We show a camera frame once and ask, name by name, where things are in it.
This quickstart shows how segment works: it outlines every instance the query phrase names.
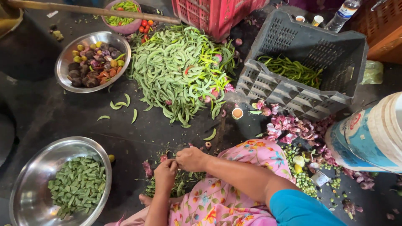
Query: plastic crate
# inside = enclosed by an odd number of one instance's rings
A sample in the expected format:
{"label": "plastic crate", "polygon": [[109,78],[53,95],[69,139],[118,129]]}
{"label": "plastic crate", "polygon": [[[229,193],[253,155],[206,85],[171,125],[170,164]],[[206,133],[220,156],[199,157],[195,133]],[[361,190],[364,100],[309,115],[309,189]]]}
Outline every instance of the plastic crate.
{"label": "plastic crate", "polygon": [[[351,103],[363,79],[367,50],[365,36],[358,32],[337,34],[275,10],[251,47],[236,90],[252,99],[279,103],[301,119],[320,120]],[[281,53],[306,67],[323,68],[321,90],[272,73],[255,60]]]}
{"label": "plastic crate", "polygon": [[173,12],[186,24],[222,41],[230,29],[269,0],[172,0]]}
{"label": "plastic crate", "polygon": [[359,9],[352,30],[367,36],[367,59],[402,64],[402,0],[388,0],[371,11],[376,2],[370,0]]}

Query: plastic bag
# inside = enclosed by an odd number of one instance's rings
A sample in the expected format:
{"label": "plastic bag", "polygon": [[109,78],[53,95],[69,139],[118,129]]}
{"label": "plastic bag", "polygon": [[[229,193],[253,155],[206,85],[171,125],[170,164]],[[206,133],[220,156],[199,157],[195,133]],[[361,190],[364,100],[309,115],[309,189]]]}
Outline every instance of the plastic bag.
{"label": "plastic bag", "polygon": [[384,65],[381,62],[367,60],[363,81],[360,84],[381,84],[383,74]]}

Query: hand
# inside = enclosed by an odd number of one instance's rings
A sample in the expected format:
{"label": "hand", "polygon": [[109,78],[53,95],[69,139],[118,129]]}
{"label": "hand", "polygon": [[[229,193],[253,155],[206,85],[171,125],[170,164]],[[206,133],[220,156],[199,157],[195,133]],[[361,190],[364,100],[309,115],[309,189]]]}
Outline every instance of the hand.
{"label": "hand", "polygon": [[179,168],[189,172],[203,172],[205,165],[213,156],[207,155],[196,147],[185,148],[176,154]]}
{"label": "hand", "polygon": [[165,192],[170,194],[174,186],[177,168],[176,160],[173,158],[159,164],[154,171],[156,193]]}

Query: pink plastic bowl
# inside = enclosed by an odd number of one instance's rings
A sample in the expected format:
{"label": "pink plastic bowl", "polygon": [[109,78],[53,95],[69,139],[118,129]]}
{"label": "pink plastic bowl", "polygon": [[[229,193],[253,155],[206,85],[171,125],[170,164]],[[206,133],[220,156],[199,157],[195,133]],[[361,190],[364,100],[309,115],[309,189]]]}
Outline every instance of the pink plastic bowl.
{"label": "pink plastic bowl", "polygon": [[[115,4],[120,3],[122,1],[123,0],[115,0],[115,1],[113,1],[111,3],[109,3],[105,7],[105,9],[111,9],[112,6],[114,6]],[[139,12],[141,12],[141,7],[139,6],[138,2],[136,2],[134,0],[128,0],[128,1],[131,1],[134,4],[136,4],[138,6]],[[133,22],[131,22],[131,23],[127,24],[127,25],[124,25],[124,26],[111,26],[106,22],[104,16],[102,16],[102,20],[112,30],[116,31],[117,33],[124,34],[124,35],[130,35],[132,33],[135,33],[138,30],[138,28],[141,26],[141,19],[135,19]]]}

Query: blue sleeve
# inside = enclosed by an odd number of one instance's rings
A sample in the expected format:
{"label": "blue sleeve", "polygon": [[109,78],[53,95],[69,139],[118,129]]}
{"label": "blue sleeve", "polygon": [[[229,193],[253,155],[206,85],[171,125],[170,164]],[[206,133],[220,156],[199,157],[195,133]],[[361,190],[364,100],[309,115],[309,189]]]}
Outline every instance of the blue sleeve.
{"label": "blue sleeve", "polygon": [[278,226],[346,226],[318,200],[293,189],[277,191],[269,208]]}

